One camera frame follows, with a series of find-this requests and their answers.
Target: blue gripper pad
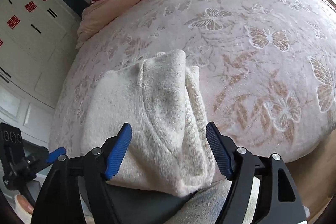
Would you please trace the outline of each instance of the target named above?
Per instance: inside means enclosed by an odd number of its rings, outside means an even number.
[[[110,180],[119,171],[120,165],[124,159],[125,153],[127,151],[128,145],[132,139],[132,128],[129,124],[124,127],[122,132],[114,137],[118,138],[112,148],[108,158],[105,176],[107,180]]]
[[[227,178],[230,178],[233,175],[231,158],[221,141],[221,137],[218,136],[218,133],[214,130],[210,123],[207,124],[205,132],[220,173],[225,175]]]
[[[66,153],[67,153],[67,150],[64,147],[59,147],[55,151],[49,153],[49,157],[47,158],[46,162],[48,164],[53,163],[55,160],[57,160],[57,158],[60,155],[65,155]]]

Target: bed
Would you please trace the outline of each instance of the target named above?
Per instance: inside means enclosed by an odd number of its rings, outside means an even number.
[[[335,129],[336,14],[327,1],[124,1],[84,11],[49,150],[84,155],[83,124],[100,77],[174,49],[199,66],[208,120],[254,154],[293,161]]]

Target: black mechanical device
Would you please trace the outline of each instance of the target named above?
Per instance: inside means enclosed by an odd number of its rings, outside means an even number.
[[[108,138],[101,148],[93,148],[85,156],[71,159],[66,156],[64,148],[54,151],[47,159],[25,157],[22,142],[19,142],[20,130],[6,124],[1,124],[0,130],[0,155],[5,170],[3,179],[8,181],[8,189],[18,189],[29,197],[24,184],[34,179],[41,168],[53,163],[34,205],[31,224],[42,224],[46,219],[50,224],[85,224],[78,177],[84,177],[95,223],[122,224],[109,198],[106,181],[120,168],[132,136],[129,124],[125,123],[118,135]],[[231,138],[222,136],[213,122],[207,125],[206,136],[221,173],[232,180],[229,195],[215,224],[242,224],[254,176],[260,179],[260,188],[253,224],[307,223],[296,186],[278,154],[269,158],[252,155],[244,147],[236,147]]]

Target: bedspread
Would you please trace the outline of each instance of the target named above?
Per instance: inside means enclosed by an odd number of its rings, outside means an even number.
[[[296,160],[335,128],[335,29],[324,0],[142,0],[80,49],[49,148],[87,152],[83,123],[106,71],[182,49],[199,66],[207,117],[223,134],[254,154]]]

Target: white wardrobe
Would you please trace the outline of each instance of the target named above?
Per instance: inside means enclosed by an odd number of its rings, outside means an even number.
[[[62,0],[0,0],[0,121],[48,147],[80,18]]]

